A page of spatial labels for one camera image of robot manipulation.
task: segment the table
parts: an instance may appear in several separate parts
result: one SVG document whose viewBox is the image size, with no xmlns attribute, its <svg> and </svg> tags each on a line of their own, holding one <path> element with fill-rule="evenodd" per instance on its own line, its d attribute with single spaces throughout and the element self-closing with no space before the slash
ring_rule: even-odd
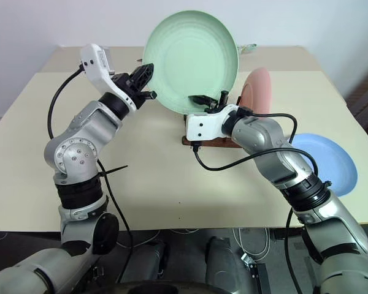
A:
<svg viewBox="0 0 368 294">
<path fill-rule="evenodd" d="M 59 197 L 53 170 L 43 158 L 46 117 L 52 95 L 77 68 L 78 52 L 79 48 L 59 48 L 0 122 L 0 230 L 59 230 Z M 139 47 L 113 48 L 117 72 L 132 71 L 141 52 Z M 360 223 L 368 223 L 368 136 L 316 60 L 301 47 L 259 47 L 240 59 L 230 97 L 237 98 L 251 70 L 266 66 L 272 80 L 272 111 L 291 113 L 299 121 L 298 133 L 328 137 L 353 158 L 358 183 L 341 200 Z M 84 75 L 77 77 L 59 97 L 53 133 L 65 130 L 79 110 L 100 96 Z M 291 122 L 278 121 L 288 135 Z M 106 169 L 129 165 L 109 178 L 133 230 L 285 225 L 289 205 L 254 162 L 221 172 L 206 171 L 196 162 L 190 148 L 181 144 L 182 115 L 148 101 L 123 122 L 101 160 Z M 209 147 L 199 155 L 207 165 L 220 166 L 246 154 Z M 108 210 L 116 214 L 112 202 Z M 295 217 L 292 225 L 299 225 Z"/>
</svg>

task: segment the blue plate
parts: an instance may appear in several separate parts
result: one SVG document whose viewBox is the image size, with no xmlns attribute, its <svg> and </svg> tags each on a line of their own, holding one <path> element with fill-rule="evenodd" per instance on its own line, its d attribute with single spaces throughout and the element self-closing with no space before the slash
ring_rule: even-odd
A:
<svg viewBox="0 0 368 294">
<path fill-rule="evenodd" d="M 319 178 L 330 181 L 330 187 L 337 196 L 343 196 L 353 190 L 357 183 L 357 168 L 349 154 L 337 143 L 315 134 L 296 135 L 295 148 L 312 155 L 319 167 Z M 303 156 L 310 166 L 310 161 Z"/>
</svg>

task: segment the green plate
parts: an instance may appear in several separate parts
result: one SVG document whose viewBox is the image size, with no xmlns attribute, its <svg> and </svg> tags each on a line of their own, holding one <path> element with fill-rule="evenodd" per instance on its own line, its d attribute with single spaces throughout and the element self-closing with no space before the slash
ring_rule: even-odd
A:
<svg viewBox="0 0 368 294">
<path fill-rule="evenodd" d="M 167 108 L 183 114 L 203 111 L 188 96 L 220 98 L 230 91 L 239 69 L 239 56 L 230 32 L 215 17 L 182 11 L 163 20 L 149 37 L 143 63 L 154 64 L 148 83 Z"/>
</svg>

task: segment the white wall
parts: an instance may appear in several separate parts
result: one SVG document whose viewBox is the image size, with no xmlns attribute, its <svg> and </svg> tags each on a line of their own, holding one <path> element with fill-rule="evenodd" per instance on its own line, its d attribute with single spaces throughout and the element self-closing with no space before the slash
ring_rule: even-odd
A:
<svg viewBox="0 0 368 294">
<path fill-rule="evenodd" d="M 305 46 L 344 96 L 368 72 L 368 0 L 0 0 L 0 116 L 57 45 L 145 45 L 186 9 L 219 18 L 238 44 Z"/>
</svg>

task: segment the black cable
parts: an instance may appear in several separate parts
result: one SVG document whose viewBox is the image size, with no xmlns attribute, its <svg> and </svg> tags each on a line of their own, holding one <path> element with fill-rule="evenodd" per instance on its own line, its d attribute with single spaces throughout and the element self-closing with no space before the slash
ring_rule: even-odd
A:
<svg viewBox="0 0 368 294">
<path fill-rule="evenodd" d="M 203 161 L 201 161 L 201 159 L 199 158 L 199 154 L 197 153 L 197 149 L 198 148 L 196 148 L 195 146 L 193 147 L 193 151 L 195 153 L 196 160 L 200 163 L 200 165 L 202 167 L 204 167 L 206 170 L 210 170 L 212 172 L 218 172 L 220 170 L 226 170 L 228 168 L 234 167 L 235 165 L 241 164 L 241 163 L 243 163 L 245 161 L 248 161 L 250 159 L 254 159 L 255 157 L 266 155 L 266 154 L 269 154 L 269 153 L 281 152 L 281 151 L 291 151 L 291 152 L 300 153 L 300 154 L 308 157 L 308 159 L 311 161 L 311 163 L 313 165 L 314 174 L 316 174 L 316 175 L 318 174 L 318 165 L 316 164 L 316 161 L 314 160 L 314 158 L 309 153 L 307 153 L 303 150 L 300 150 L 300 149 L 296 149 L 296 148 L 285 148 L 285 147 L 283 147 L 283 148 L 272 148 L 272 149 L 260 151 L 258 153 L 254 153 L 252 155 L 249 155 L 247 157 L 239 159 L 235 162 L 232 162 L 231 164 L 224 165 L 223 167 L 208 167 L 208 166 L 206 166 L 206 164 L 204 164 Z"/>
<path fill-rule="evenodd" d="M 293 215 L 293 209 L 291 208 L 290 211 L 289 211 L 289 214 L 288 214 L 288 219 L 286 220 L 285 240 L 284 240 L 283 244 L 284 244 L 284 247 L 285 247 L 286 263 L 288 264 L 288 269 L 289 269 L 290 276 L 292 277 L 293 284 L 294 284 L 294 286 L 297 290 L 297 293 L 302 294 L 302 291 L 300 289 L 300 285 L 297 281 L 296 275 L 294 274 L 292 263 L 290 262 L 290 256 L 289 256 L 288 238 L 289 238 L 290 220 L 292 219 L 292 215 Z"/>
<path fill-rule="evenodd" d="M 121 279 L 123 278 L 125 269 L 128 266 L 129 260 L 131 259 L 132 253 L 134 252 L 134 237 L 133 237 L 132 232 L 131 232 L 131 230 L 129 228 L 129 225 L 127 223 L 127 220 L 124 217 L 124 214 L 121 212 L 121 209 L 118 206 L 115 197 L 113 196 L 113 192 L 112 192 L 112 189 L 110 188 L 110 184 L 109 184 L 109 180 L 108 180 L 108 176 L 107 176 L 107 173 L 105 171 L 105 168 L 102 165 L 101 161 L 99 161 L 99 159 L 97 160 L 97 163 L 98 163 L 99 167 L 102 170 L 102 174 L 104 175 L 103 177 L 105 179 L 106 187 L 108 188 L 108 192 L 109 192 L 110 198 L 112 199 L 113 204 L 115 205 L 115 207 L 116 207 L 116 209 L 117 209 L 117 211 L 118 211 L 121 219 L 123 220 L 125 229 L 127 229 L 127 233 L 128 233 L 128 236 L 129 236 L 129 253 L 128 253 L 127 259 L 125 261 L 125 264 L 123 266 L 123 269 L 121 270 L 121 273 L 120 273 L 120 275 L 118 276 L 118 278 L 116 280 L 116 283 L 120 283 L 121 282 Z"/>
<path fill-rule="evenodd" d="M 294 135 L 296 134 L 296 131 L 297 131 L 297 119 L 293 115 L 290 115 L 289 113 L 269 113 L 269 114 L 266 114 L 266 115 L 260 114 L 260 113 L 252 113 L 251 115 L 255 116 L 257 118 L 278 118 L 278 117 L 282 117 L 282 118 L 291 119 L 292 122 L 293 122 L 293 130 L 292 130 L 292 133 L 290 134 L 289 143 L 292 144 Z"/>
<path fill-rule="evenodd" d="M 72 75 L 70 75 L 65 81 L 64 83 L 58 88 L 58 90 L 56 91 L 55 95 L 53 96 L 52 98 L 52 101 L 50 102 L 50 106 L 49 106 L 49 111 L 48 111 L 48 119 L 47 119 L 47 128 L 48 128 L 48 134 L 49 134 L 49 138 L 53 139 L 53 132 L 52 132 L 52 114 L 53 114 L 53 109 L 55 107 L 55 104 L 56 104 L 56 101 L 57 101 L 57 98 L 59 97 L 61 91 L 68 85 L 68 83 L 73 80 L 77 75 L 79 75 L 81 72 L 84 71 L 84 68 L 82 65 L 79 65 L 79 69 L 74 72 Z M 99 167 L 101 168 L 102 170 L 102 173 L 101 175 L 104 177 L 105 179 L 105 182 L 106 182 L 106 187 L 108 189 L 108 192 L 109 192 L 109 195 L 110 195 L 110 198 L 112 199 L 113 201 L 113 204 L 115 205 L 121 219 L 123 220 L 124 222 L 124 226 L 125 228 L 127 229 L 127 232 L 128 232 L 128 236 L 129 236 L 129 241 L 130 241 L 130 250 L 129 250 L 129 254 L 127 256 L 127 259 L 125 261 L 125 264 L 124 264 L 124 267 L 119 275 L 119 277 L 117 278 L 117 283 L 120 283 L 121 279 L 123 278 L 123 275 L 124 275 L 124 272 L 125 272 L 125 269 L 127 268 L 128 266 L 128 263 L 129 263 L 129 260 L 131 259 L 131 256 L 132 256 L 132 252 L 134 250 L 134 238 L 132 236 L 132 233 L 131 233 L 131 230 L 129 228 L 129 225 L 127 223 L 127 220 L 125 219 L 124 217 L 124 214 L 121 212 L 121 209 L 120 207 L 118 206 L 117 204 L 117 201 L 115 199 L 115 197 L 113 196 L 113 192 L 112 192 L 112 189 L 110 188 L 110 184 L 109 184 L 109 180 L 108 180 L 108 177 L 107 177 L 107 174 L 108 173 L 113 173 L 117 170 L 120 170 L 122 168 L 125 168 L 127 167 L 127 165 L 123 166 L 123 167 L 119 167 L 119 168 L 114 168 L 113 170 L 109 170 L 109 171 L 106 171 L 102 162 L 98 159 L 97 160 L 97 163 L 99 165 Z"/>
<path fill-rule="evenodd" d="M 49 111 L 48 111 L 48 134 L 49 138 L 53 139 L 53 132 L 52 132 L 52 114 L 53 114 L 53 107 L 55 107 L 56 100 L 59 97 L 61 91 L 68 85 L 68 83 L 73 80 L 78 74 L 84 71 L 84 68 L 82 65 L 79 65 L 79 69 L 74 72 L 72 75 L 70 75 L 67 80 L 64 81 L 63 84 L 61 84 L 60 88 L 56 91 L 55 95 L 52 98 L 52 101 L 50 102 Z"/>
</svg>

